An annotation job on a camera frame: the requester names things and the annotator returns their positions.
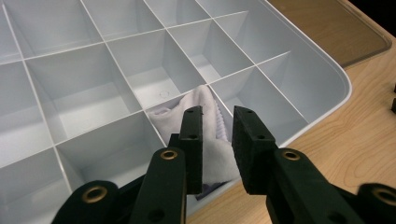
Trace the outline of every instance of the white plastic organizer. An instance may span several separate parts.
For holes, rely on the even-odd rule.
[[[143,175],[164,147],[147,113],[199,85],[228,136],[241,105],[280,147],[351,92],[341,67],[263,0],[0,4],[0,223],[50,223],[82,184]],[[188,214],[232,184],[189,196]]]

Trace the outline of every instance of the screw hole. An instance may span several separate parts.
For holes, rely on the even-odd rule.
[[[84,203],[97,203],[107,195],[107,189],[102,186],[94,186],[87,189],[82,194],[82,201]]]
[[[340,223],[340,224],[347,223],[347,219],[338,212],[330,212],[330,214],[327,215],[327,218],[333,223]]]
[[[299,154],[292,151],[284,151],[282,156],[290,161],[297,161],[301,158]]]
[[[165,212],[162,209],[155,209],[148,213],[148,220],[151,222],[159,222],[165,217]]]
[[[166,150],[163,153],[161,153],[161,158],[167,161],[170,161],[176,157],[177,157],[177,152],[175,152],[174,150]]]

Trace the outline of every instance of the brown surface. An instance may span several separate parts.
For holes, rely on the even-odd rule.
[[[346,70],[353,86],[346,104],[289,145],[305,153],[331,183],[353,193],[367,182],[396,188],[396,115],[390,111],[396,97],[396,39],[389,37],[394,46],[389,51]],[[238,183],[187,223],[271,220],[265,197],[247,195]]]
[[[343,67],[389,48],[350,4],[337,0],[268,0]]]

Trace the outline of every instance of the organizer compartment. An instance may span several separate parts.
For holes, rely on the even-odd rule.
[[[143,107],[205,84],[165,30],[111,41],[108,45]]]
[[[212,83],[211,87],[230,111],[233,112],[235,105],[254,110],[279,146],[308,124],[267,77],[255,67]]]
[[[51,223],[70,195],[53,148],[0,168],[0,223]]]
[[[250,67],[253,63],[213,21],[169,29],[206,82]]]
[[[258,67],[309,123],[332,110],[348,95],[345,77],[335,74],[332,67],[303,43]]]
[[[141,109],[104,44],[26,63],[57,143]]]
[[[83,0],[83,3],[104,40],[163,28],[143,0]]]
[[[4,0],[24,57],[102,41],[85,8],[76,0]]]
[[[209,19],[195,0],[145,0],[164,26]]]
[[[144,175],[163,142],[143,112],[57,146],[72,190],[93,180],[120,187]]]
[[[19,60],[21,55],[9,29],[6,14],[2,7],[0,8],[0,31],[0,64]]]
[[[254,63],[289,51],[299,38],[271,11],[260,6],[216,18],[216,22]]]
[[[23,64],[0,65],[0,167],[50,146]]]

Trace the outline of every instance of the white cloth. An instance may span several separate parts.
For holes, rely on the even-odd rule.
[[[203,182],[213,184],[236,179],[239,171],[233,148],[226,141],[223,117],[207,86],[199,86],[186,94],[175,108],[163,107],[148,116],[168,145],[171,134],[180,133],[184,111],[197,105],[203,107]]]

